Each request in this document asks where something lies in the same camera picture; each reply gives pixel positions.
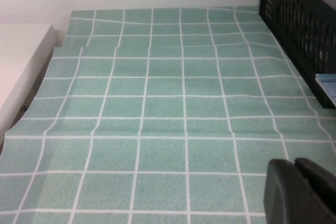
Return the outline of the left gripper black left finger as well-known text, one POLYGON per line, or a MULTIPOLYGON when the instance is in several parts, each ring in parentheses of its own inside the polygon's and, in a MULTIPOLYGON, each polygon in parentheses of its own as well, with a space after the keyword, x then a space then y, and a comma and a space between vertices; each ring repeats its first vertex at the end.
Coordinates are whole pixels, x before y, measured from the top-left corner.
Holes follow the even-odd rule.
POLYGON ((328 223, 328 206, 312 182, 322 182, 328 170, 307 159, 272 159, 264 190, 266 223, 328 223))

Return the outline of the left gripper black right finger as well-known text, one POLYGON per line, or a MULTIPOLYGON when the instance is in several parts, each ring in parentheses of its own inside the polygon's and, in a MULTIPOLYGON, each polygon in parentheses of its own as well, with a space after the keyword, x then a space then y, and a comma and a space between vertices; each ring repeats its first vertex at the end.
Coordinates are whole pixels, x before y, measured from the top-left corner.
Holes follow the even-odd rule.
POLYGON ((314 205, 307 211, 310 223, 335 223, 335 175, 308 158, 296 158, 295 167, 308 183, 314 205))

